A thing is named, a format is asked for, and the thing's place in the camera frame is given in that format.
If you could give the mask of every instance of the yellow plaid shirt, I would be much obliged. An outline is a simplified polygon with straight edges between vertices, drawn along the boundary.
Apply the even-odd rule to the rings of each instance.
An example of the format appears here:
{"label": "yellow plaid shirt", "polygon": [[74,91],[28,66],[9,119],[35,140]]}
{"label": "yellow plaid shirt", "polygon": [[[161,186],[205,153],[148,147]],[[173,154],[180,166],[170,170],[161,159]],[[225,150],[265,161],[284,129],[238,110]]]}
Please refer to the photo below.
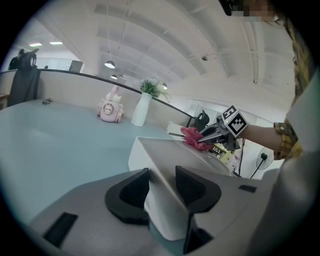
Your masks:
{"label": "yellow plaid shirt", "polygon": [[[316,67],[305,41],[289,19],[285,20],[284,27],[292,39],[294,52],[295,97],[292,101],[293,105],[308,86]],[[284,122],[275,122],[274,128],[278,134],[281,134],[281,151],[274,152],[274,159],[298,157],[302,153],[302,148],[289,121],[285,119]]]}

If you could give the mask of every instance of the light blue table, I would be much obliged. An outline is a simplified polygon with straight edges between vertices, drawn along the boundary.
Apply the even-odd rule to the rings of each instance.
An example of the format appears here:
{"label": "light blue table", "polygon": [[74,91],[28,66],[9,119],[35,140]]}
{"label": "light blue table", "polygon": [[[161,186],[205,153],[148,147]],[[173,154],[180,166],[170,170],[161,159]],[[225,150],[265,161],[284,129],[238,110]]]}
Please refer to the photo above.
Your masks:
{"label": "light blue table", "polygon": [[95,110],[41,100],[0,111],[1,187],[16,217],[28,224],[69,190],[128,172],[137,136],[172,139],[160,127],[128,119],[107,123]]}

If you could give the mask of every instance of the human arm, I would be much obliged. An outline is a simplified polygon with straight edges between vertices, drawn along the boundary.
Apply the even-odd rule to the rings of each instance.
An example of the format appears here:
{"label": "human arm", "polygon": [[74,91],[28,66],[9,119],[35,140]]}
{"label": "human arm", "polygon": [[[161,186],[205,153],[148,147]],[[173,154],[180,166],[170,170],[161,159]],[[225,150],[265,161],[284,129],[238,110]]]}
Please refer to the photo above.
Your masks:
{"label": "human arm", "polygon": [[240,136],[276,152],[281,151],[282,136],[276,132],[274,127],[249,124]]}

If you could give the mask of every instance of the white vase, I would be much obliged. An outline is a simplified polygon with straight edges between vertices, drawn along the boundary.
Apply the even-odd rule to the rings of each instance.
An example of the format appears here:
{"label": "white vase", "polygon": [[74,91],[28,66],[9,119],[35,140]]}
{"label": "white vase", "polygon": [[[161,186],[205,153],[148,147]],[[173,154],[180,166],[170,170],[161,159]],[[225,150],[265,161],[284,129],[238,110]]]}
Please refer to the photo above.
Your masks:
{"label": "white vase", "polygon": [[135,110],[131,119],[131,124],[139,127],[144,125],[151,98],[152,96],[149,93],[145,93],[145,92],[142,93],[141,99],[135,107]]}

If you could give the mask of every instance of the pink toy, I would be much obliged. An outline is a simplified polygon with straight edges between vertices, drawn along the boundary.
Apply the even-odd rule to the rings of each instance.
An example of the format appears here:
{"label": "pink toy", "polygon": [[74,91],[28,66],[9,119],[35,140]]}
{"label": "pink toy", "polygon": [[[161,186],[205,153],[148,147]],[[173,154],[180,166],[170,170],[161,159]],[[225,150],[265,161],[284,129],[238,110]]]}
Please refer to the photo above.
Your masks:
{"label": "pink toy", "polygon": [[106,95],[106,99],[101,99],[98,104],[96,115],[105,122],[119,123],[124,113],[122,104],[119,104],[121,97],[117,95],[118,91],[119,86],[113,86],[111,92]]}

